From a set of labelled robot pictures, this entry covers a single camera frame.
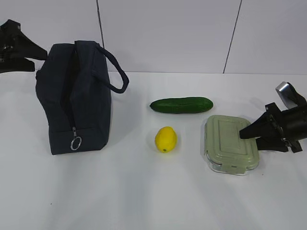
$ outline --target bag handle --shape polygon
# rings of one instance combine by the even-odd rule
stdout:
[[[111,85],[109,82],[107,82],[104,79],[101,79],[98,75],[98,73],[96,71],[92,71],[92,74],[94,75],[94,77],[97,77],[100,81],[103,82],[103,84],[108,87],[110,90],[116,92],[116,93],[124,93],[128,87],[129,84],[129,79],[126,75],[126,73],[122,70],[122,68],[119,66],[119,63],[117,62],[116,58],[106,49],[100,47],[99,45],[96,46],[96,48],[98,49],[98,51],[100,53],[102,53],[104,56],[107,57],[107,59],[109,59],[109,61],[115,66],[115,68],[117,69],[117,71],[119,72],[122,80],[123,80],[123,87],[121,89],[116,88],[115,86]]]

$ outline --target zipper pull ring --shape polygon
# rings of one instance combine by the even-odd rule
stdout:
[[[80,146],[81,146],[82,138],[77,136],[76,127],[72,127],[72,131],[73,131],[73,139],[72,139],[72,141],[71,141],[71,150],[72,150],[72,151],[76,151],[76,150],[77,150],[78,148],[80,148]],[[74,145],[74,143],[75,143],[76,140],[78,140],[79,143],[78,143],[77,147],[74,148],[73,145]]]

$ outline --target green plastic lid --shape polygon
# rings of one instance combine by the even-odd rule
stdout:
[[[215,171],[245,174],[259,164],[256,140],[241,139],[239,132],[250,125],[240,117],[213,115],[205,130],[205,155]]]

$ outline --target metal ring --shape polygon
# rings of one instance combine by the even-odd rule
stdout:
[[[77,139],[79,140],[79,144],[78,144],[78,146],[77,146],[76,148],[74,148],[74,147],[73,147],[73,144],[74,144],[74,142],[75,142]],[[80,148],[81,143],[82,143],[82,138],[81,138],[81,137],[75,137],[75,138],[71,141],[71,150],[72,150],[72,151],[76,151],[78,148]]]

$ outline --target zipper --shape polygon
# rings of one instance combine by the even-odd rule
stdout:
[[[76,151],[81,146],[82,138],[77,136],[76,127],[72,127],[72,131],[73,131],[73,139],[71,141],[71,150]],[[75,141],[78,141],[77,147],[74,147]]]
[[[62,97],[60,102],[61,107],[67,116],[68,122],[73,132],[73,139],[71,141],[71,150],[77,150],[81,146],[82,142],[82,138],[77,136],[76,122],[73,116],[73,109],[71,104],[71,93],[74,84],[77,80],[79,72],[80,72],[79,57],[77,50],[74,49],[74,51],[71,54],[71,58],[68,62],[68,68],[65,76]],[[74,147],[76,141],[78,141],[78,144],[77,147]]]

